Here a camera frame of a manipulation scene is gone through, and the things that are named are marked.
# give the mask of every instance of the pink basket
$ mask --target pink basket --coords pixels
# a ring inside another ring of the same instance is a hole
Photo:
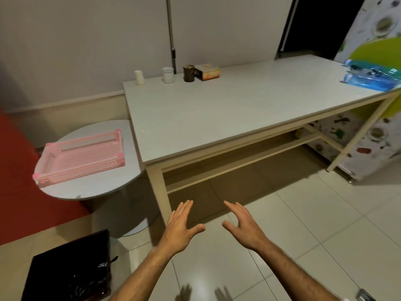
[[[46,144],[39,172],[39,187],[76,179],[125,165],[121,130]]]

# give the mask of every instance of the white round tabletop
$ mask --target white round tabletop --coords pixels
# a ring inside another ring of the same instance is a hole
[[[110,120],[91,124],[62,137],[59,142],[112,132],[116,129],[121,129],[122,133],[125,166],[60,182],[41,188],[41,190],[59,199],[80,201],[112,192],[136,178],[141,173],[141,170],[128,120]],[[41,159],[39,159],[35,167],[35,173],[39,169],[40,162]]]

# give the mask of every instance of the table frame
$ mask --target table frame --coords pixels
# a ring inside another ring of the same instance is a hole
[[[202,182],[218,175],[222,175],[229,171],[238,169],[240,167],[249,165],[264,158],[271,157],[273,155],[279,154],[281,152],[290,150],[292,148],[301,146],[317,139],[322,139],[340,152],[340,154],[327,168],[327,171],[333,171],[334,168],[339,165],[341,160],[357,144],[357,142],[366,134],[369,128],[380,118],[381,114],[388,108],[388,106],[390,106],[393,101],[395,101],[400,93],[401,90],[396,90],[389,93],[378,94],[376,96],[371,96],[366,99],[356,101],[354,103],[335,107],[316,114],[311,114],[302,118],[283,122],[275,126],[263,128],[258,131],[253,131],[230,139],[225,139],[217,143],[208,144],[201,148],[193,148],[185,152],[180,152],[174,156],[163,157],[157,161],[145,163],[144,167],[148,173],[149,180],[152,185],[156,200],[158,202],[164,223],[167,224],[170,214],[172,212],[168,199],[169,193],[181,190],[185,187],[197,184],[198,182]],[[351,139],[350,142],[348,142],[346,146],[339,144],[332,138],[328,137],[324,133],[320,132],[318,129],[308,124],[309,122],[320,120],[322,118],[348,111],[356,107],[365,106],[367,104],[371,104],[377,101],[382,101],[382,103],[378,106],[378,108],[373,112],[373,114],[368,118],[368,120],[363,124],[360,130],[355,134],[355,136]],[[256,142],[260,142],[265,139],[272,138],[274,136],[278,136],[300,128],[308,130],[311,134],[300,139],[288,142],[286,144],[277,146],[275,148],[244,157],[243,159],[230,162],[226,165],[186,178],[180,182],[175,182],[168,186],[166,186],[165,184],[163,172],[187,166],[189,164],[202,161],[204,159],[211,158],[238,148],[249,146]]]

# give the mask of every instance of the red panel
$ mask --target red panel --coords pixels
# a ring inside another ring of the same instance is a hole
[[[0,245],[87,216],[80,202],[43,193],[32,179],[38,156],[0,112]]]

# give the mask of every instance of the white rectangular table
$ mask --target white rectangular table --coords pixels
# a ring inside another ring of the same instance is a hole
[[[350,86],[340,82],[345,74],[337,62],[306,55],[222,68],[220,78],[204,82],[186,83],[182,74],[172,84],[161,77],[144,85],[124,82],[140,156],[164,222],[171,213],[168,193],[319,138],[340,151],[327,169],[332,171],[401,91]],[[376,101],[383,102],[345,147],[308,125]],[[168,186],[164,182],[163,172],[298,128],[311,134]]]

